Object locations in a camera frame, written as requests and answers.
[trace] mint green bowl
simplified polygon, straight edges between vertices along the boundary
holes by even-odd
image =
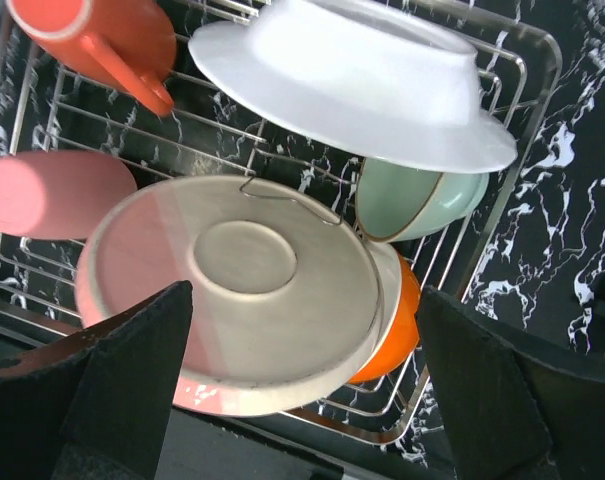
[[[374,242],[414,240],[473,212],[488,184],[488,173],[431,172],[367,158],[355,214]]]

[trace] orange pitcher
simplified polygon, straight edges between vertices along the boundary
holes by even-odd
[[[176,55],[171,21],[153,0],[7,0],[20,27],[77,72],[131,93],[157,115]]]

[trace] dish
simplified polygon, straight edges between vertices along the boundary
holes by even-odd
[[[374,1],[279,0],[248,27],[197,29],[189,51],[237,102],[348,152],[457,173],[502,170],[517,156],[480,108],[476,50]]]
[[[177,406],[256,416],[328,395],[375,347],[381,287],[350,227],[318,217],[338,220],[266,180],[200,176],[147,187],[112,210],[82,252],[83,324],[190,280]]]
[[[368,243],[384,292],[384,319],[376,349],[349,383],[374,380],[395,370],[419,341],[415,313],[420,302],[420,284],[406,260],[386,244]]]
[[[362,233],[376,242],[431,235],[478,206],[488,173],[439,173],[366,159],[355,192]]]

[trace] pitcher handle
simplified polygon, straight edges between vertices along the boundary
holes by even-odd
[[[80,44],[85,52],[98,62],[142,105],[153,113],[165,116],[173,108],[173,99],[153,73],[138,76],[109,44],[98,34],[88,33]]]

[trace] stainless steel rack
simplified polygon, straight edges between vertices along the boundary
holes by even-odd
[[[259,15],[260,5],[270,2],[160,0],[159,3],[171,10],[173,17],[183,15],[180,19],[184,21],[173,20],[176,38],[185,50],[192,29],[202,22],[218,17],[248,24]],[[478,73],[485,90],[484,107],[500,118],[519,140],[518,160],[508,171],[495,176],[491,192],[474,214],[431,237],[400,246],[423,286],[431,284],[444,288],[464,300],[522,163],[538,134],[550,95],[559,79],[561,55],[555,40],[546,32],[463,3],[444,0],[390,3],[452,29],[478,49]],[[307,142],[307,139],[305,142],[317,146],[311,149],[312,152],[322,152],[319,159],[286,155],[286,149],[280,148],[272,138],[291,135],[223,97],[215,85],[197,72],[192,61],[189,63],[188,54],[183,55],[167,81],[169,90],[198,89],[211,100],[215,114],[211,115],[210,110],[202,113],[188,102],[178,102],[167,129],[164,128],[166,123],[145,116],[148,112],[138,109],[126,94],[117,94],[55,64],[19,33],[6,12],[0,24],[0,91],[7,55],[11,54],[12,48],[17,48],[14,44],[27,45],[24,47],[26,67],[8,138],[8,153],[16,153],[20,148],[106,151],[120,156],[135,172],[150,179],[148,181],[185,174],[267,175],[267,170],[277,165],[288,165],[286,168],[294,169],[287,177],[292,183],[299,182],[300,178],[312,178],[337,191],[335,198],[344,200],[346,196],[341,203],[324,201],[348,218],[352,208],[349,199],[355,189],[361,159],[310,140]],[[38,121],[42,106],[37,105],[33,95],[47,71],[53,72],[49,111],[44,120]],[[127,115],[116,112],[114,104],[118,102],[126,104]],[[242,118],[228,121],[233,116],[230,111]],[[96,132],[93,137],[86,135],[92,131]],[[224,152],[222,147],[212,148],[211,142],[194,143],[189,135],[200,132],[214,134],[217,144],[231,145],[232,152]],[[145,142],[153,148],[144,147]],[[127,148],[135,150],[134,154]],[[341,163],[343,168],[339,173],[336,173],[336,162],[328,160],[334,154],[348,158]],[[8,295],[13,303],[23,308],[79,326],[73,303],[73,278],[75,261],[82,246],[83,242],[78,240],[52,244],[0,233],[0,264],[13,267],[12,278],[0,278],[0,296]],[[462,250],[466,252],[464,255],[460,254]],[[33,318],[25,315],[24,322],[37,325]],[[48,322],[42,328],[55,328],[55,324]],[[68,326],[60,325],[60,334],[68,334]],[[418,349],[395,372],[378,381],[346,385],[329,398],[283,412],[283,415],[365,443],[386,445],[403,437],[411,427],[428,379],[428,370]]]

